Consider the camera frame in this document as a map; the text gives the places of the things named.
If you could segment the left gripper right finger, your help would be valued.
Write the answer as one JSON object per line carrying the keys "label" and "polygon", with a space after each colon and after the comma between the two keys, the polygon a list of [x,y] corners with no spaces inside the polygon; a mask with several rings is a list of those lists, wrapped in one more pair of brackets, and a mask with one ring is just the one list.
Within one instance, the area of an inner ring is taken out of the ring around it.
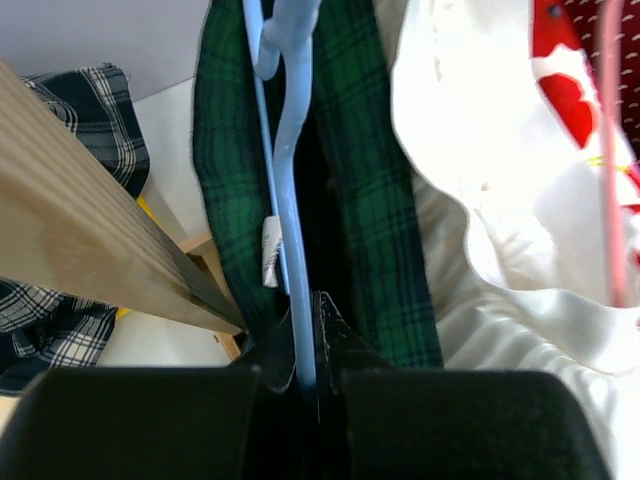
{"label": "left gripper right finger", "polygon": [[390,366],[313,296],[327,479],[607,479],[582,408],[536,371]]}

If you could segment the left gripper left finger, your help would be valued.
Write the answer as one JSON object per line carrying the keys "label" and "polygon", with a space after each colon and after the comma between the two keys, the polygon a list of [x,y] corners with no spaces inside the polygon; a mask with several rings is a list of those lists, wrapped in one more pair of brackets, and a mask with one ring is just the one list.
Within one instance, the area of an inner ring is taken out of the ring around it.
{"label": "left gripper left finger", "polygon": [[297,479],[291,321],[222,368],[56,369],[1,436],[5,479]]}

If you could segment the dark green plaid skirt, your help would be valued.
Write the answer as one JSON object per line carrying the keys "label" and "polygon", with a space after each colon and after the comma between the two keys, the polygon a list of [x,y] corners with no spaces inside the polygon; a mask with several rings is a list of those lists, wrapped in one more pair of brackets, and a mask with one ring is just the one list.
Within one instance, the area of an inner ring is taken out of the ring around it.
{"label": "dark green plaid skirt", "polygon": [[[261,280],[270,200],[238,1],[212,2],[204,23],[192,151],[226,282],[250,335],[265,337],[289,302]],[[370,1],[321,5],[295,168],[312,287],[328,293],[391,364],[440,367],[411,173],[391,127],[389,74]]]}

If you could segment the blue hanger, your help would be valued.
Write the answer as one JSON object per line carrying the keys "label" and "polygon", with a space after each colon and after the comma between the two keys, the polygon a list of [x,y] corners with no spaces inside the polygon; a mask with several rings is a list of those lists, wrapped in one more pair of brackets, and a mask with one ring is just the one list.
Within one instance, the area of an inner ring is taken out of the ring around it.
{"label": "blue hanger", "polygon": [[[311,309],[311,290],[302,237],[294,154],[311,102],[313,77],[313,32],[319,16],[319,1],[276,1],[272,15],[263,16],[260,1],[244,1],[242,9],[254,71],[267,179],[283,242],[280,264],[290,312],[296,359],[296,376],[304,397],[316,396],[316,361]],[[285,94],[278,128],[271,135],[264,83],[280,64],[285,71]]]}

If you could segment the white red floral skirt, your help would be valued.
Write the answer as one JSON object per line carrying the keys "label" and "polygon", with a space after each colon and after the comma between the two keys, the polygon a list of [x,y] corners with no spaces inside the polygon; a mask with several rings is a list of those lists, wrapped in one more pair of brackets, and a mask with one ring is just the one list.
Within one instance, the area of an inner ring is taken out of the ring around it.
{"label": "white red floral skirt", "polygon": [[[596,33],[602,1],[532,1],[530,3],[531,68],[551,108],[576,147],[594,168],[600,156],[601,94],[596,63],[601,50]],[[639,214],[639,3],[623,5],[620,80],[616,105],[620,128],[616,139],[624,150],[616,159],[620,206]]]}

